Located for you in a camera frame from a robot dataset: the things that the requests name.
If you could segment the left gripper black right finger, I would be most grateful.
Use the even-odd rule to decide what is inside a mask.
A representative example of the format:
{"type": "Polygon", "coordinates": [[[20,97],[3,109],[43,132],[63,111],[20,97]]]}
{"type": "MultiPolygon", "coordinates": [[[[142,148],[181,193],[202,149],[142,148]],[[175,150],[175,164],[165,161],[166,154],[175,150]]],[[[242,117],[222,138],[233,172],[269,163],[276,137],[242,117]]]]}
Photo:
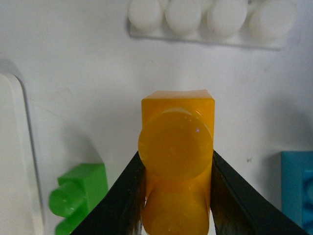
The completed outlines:
{"type": "Polygon", "coordinates": [[[305,235],[306,231],[213,152],[210,208],[218,235],[305,235]]]}

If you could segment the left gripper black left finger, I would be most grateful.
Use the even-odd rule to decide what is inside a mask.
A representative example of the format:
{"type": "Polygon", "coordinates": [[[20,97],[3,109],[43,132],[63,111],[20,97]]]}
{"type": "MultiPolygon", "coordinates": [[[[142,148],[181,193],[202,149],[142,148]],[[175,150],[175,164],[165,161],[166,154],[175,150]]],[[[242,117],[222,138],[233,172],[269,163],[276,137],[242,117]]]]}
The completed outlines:
{"type": "Polygon", "coordinates": [[[72,234],[140,235],[145,197],[145,166],[135,153],[106,196],[72,234]]]}

